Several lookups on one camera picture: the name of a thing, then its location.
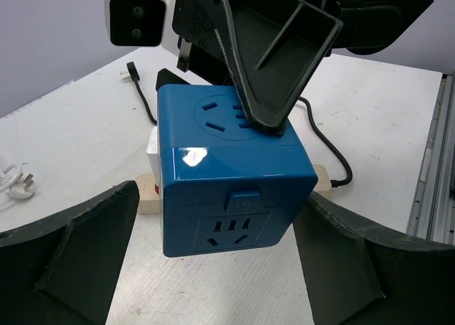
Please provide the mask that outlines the beige red power strip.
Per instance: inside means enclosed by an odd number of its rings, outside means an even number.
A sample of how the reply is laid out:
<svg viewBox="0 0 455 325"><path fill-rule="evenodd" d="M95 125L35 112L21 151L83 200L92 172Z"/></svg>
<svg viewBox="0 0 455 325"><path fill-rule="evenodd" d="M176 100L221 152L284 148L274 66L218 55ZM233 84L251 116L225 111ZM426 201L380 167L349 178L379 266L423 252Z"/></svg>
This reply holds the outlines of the beige red power strip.
<svg viewBox="0 0 455 325"><path fill-rule="evenodd" d="M315 192L331 200L332 185L326 168L322 165L314 164L314 169L318 176L318 183L314 188ZM139 188L139 205L137 213L139 215L158 215L160 209L159 187L153 174L142 174L135 178Z"/></svg>

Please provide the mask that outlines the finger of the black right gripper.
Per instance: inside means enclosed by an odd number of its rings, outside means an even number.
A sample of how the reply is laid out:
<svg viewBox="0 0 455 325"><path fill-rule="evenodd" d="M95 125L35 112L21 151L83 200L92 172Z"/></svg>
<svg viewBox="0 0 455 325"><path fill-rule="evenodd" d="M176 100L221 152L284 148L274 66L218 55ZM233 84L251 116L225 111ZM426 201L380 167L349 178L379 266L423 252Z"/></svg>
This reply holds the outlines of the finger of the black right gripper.
<svg viewBox="0 0 455 325"><path fill-rule="evenodd" d="M168 69L161 69L156 76L156 90L159 90L164 85L189 85L189 82L177 76L175 73Z"/></svg>

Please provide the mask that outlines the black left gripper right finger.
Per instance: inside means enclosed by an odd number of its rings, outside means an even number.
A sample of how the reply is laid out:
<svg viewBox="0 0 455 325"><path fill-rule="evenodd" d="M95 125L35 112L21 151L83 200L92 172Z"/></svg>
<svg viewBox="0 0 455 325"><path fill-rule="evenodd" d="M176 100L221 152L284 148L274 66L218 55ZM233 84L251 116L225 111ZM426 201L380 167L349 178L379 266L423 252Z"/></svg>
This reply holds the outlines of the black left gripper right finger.
<svg viewBox="0 0 455 325"><path fill-rule="evenodd" d="M453 324L454 247L312 193L293 222L315 324Z"/></svg>

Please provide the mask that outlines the blue cube socket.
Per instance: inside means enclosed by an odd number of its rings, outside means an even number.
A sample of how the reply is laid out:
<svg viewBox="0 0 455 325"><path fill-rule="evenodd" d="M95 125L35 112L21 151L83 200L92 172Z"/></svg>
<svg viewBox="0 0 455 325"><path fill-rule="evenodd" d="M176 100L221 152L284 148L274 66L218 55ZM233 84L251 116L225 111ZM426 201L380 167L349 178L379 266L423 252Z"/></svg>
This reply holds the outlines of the blue cube socket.
<svg viewBox="0 0 455 325"><path fill-rule="evenodd" d="M228 86L167 84L157 108L165 256L276 245L318 181L294 128L254 129Z"/></svg>

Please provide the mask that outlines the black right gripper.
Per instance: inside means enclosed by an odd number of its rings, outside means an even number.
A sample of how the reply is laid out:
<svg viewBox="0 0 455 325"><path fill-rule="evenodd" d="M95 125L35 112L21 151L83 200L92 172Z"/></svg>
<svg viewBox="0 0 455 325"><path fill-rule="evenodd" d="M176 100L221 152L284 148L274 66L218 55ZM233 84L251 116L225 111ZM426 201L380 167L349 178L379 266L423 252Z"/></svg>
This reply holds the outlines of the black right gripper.
<svg viewBox="0 0 455 325"><path fill-rule="evenodd" d="M231 78L247 120L281 134L324 56L372 55L394 43L433 0L176 0L178 68Z"/></svg>

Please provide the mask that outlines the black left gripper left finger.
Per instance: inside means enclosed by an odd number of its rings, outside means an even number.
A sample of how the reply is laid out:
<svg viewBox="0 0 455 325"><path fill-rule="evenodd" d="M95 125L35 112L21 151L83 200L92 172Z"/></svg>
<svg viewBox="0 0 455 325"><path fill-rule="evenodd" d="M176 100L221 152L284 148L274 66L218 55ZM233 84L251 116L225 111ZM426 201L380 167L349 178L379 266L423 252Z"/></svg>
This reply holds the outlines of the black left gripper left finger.
<svg viewBox="0 0 455 325"><path fill-rule="evenodd" d="M105 324L139 205L134 181L1 233L2 324Z"/></svg>

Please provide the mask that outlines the white usb charger plug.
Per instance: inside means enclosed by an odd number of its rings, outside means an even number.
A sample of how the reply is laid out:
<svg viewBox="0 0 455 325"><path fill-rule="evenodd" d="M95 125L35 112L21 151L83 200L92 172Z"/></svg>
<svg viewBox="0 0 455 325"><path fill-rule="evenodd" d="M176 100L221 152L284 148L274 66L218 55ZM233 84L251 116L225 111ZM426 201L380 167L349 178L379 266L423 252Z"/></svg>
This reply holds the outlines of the white usb charger plug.
<svg viewBox="0 0 455 325"><path fill-rule="evenodd" d="M153 126L149 137L148 144L146 146L146 155L148 157L151 172L154 175L156 181L158 181L161 168L159 159L159 141L158 141L158 127Z"/></svg>

